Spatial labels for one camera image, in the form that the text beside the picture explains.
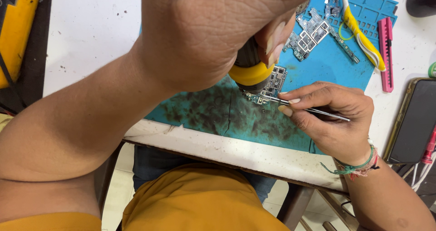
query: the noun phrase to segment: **pink utility knife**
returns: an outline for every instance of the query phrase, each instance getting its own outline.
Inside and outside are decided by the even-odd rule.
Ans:
[[[380,54],[383,57],[386,71],[381,72],[383,91],[394,90],[394,75],[392,70],[392,22],[390,17],[379,21]]]

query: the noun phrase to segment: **hand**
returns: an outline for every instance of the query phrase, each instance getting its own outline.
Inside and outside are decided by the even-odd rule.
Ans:
[[[279,97],[290,104],[280,106],[279,110],[313,139],[319,150],[351,166],[368,160],[371,154],[368,132],[374,104],[361,89],[317,81]],[[302,110],[321,106],[324,106],[321,110],[337,112],[351,121],[325,115],[317,118]]]
[[[227,74],[253,35],[261,60],[269,66],[277,61],[295,8],[304,1],[142,0],[143,32],[135,53],[145,75],[168,89],[209,88]]]

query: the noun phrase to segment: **circuit board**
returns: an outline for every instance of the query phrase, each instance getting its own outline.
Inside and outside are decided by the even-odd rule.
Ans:
[[[302,27],[302,32],[297,35],[292,31],[291,36],[286,41],[283,51],[286,52],[287,49],[293,49],[295,57],[299,61],[309,57],[310,52],[313,48],[318,45],[327,34],[331,34],[337,43],[344,49],[346,54],[355,63],[359,63],[359,59],[350,50],[348,45],[341,39],[339,34],[334,30],[334,28],[329,24],[328,21],[323,20],[317,10],[312,8],[310,10],[310,15],[312,16],[309,21],[305,20],[302,15],[297,17],[298,24]]]
[[[283,82],[285,81],[287,74],[288,72],[286,71],[286,68],[275,65],[274,69],[272,70],[270,80],[260,94],[276,98],[282,90]],[[270,103],[269,100],[265,100],[260,98],[258,95],[253,95],[251,93],[245,93],[244,96],[248,101],[252,101],[256,104],[265,105]]]
[[[325,18],[330,16],[339,17],[341,15],[341,7],[339,6],[339,0],[329,0],[326,4]]]

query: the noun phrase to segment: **yellow shirt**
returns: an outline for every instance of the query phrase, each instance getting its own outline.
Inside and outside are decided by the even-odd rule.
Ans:
[[[83,213],[52,213],[0,224],[0,230],[100,231]],[[214,164],[177,167],[143,184],[123,213],[123,230],[289,230],[267,212],[240,173]]]

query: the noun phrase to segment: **smartphone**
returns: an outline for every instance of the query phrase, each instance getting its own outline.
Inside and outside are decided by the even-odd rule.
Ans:
[[[436,125],[436,79],[414,78],[406,90],[383,159],[388,164],[421,161]]]

